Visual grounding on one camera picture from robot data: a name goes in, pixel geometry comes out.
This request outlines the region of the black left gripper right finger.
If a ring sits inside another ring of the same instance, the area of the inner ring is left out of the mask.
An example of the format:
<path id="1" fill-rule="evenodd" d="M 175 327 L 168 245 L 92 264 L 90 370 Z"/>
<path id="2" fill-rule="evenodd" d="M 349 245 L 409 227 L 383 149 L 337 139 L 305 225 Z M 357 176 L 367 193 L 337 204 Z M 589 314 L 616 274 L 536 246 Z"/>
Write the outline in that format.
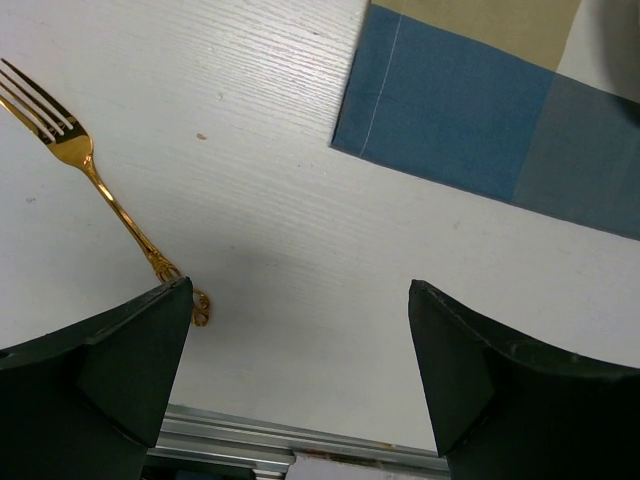
<path id="1" fill-rule="evenodd" d="M 408 318 L 455 479 L 635 479 L 639 372 L 563 350 L 415 280 Z"/>

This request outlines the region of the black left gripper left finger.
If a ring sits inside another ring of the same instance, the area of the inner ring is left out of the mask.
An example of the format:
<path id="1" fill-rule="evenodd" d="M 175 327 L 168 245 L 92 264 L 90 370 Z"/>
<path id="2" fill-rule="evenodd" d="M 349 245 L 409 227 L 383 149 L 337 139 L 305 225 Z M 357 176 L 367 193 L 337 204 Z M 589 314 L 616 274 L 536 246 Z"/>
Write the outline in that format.
<path id="1" fill-rule="evenodd" d="M 1 351 L 4 479 L 137 479 L 191 324 L 178 278 Z"/>

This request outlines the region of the blue yellow striped cloth placemat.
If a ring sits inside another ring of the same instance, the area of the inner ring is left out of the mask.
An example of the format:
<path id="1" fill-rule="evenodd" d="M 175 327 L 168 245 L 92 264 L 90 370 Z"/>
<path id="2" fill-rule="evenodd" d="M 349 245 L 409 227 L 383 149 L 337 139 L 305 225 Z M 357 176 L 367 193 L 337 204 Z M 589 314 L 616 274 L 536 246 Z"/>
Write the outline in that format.
<path id="1" fill-rule="evenodd" d="M 639 5 L 373 1 L 331 144 L 635 239 Z"/>

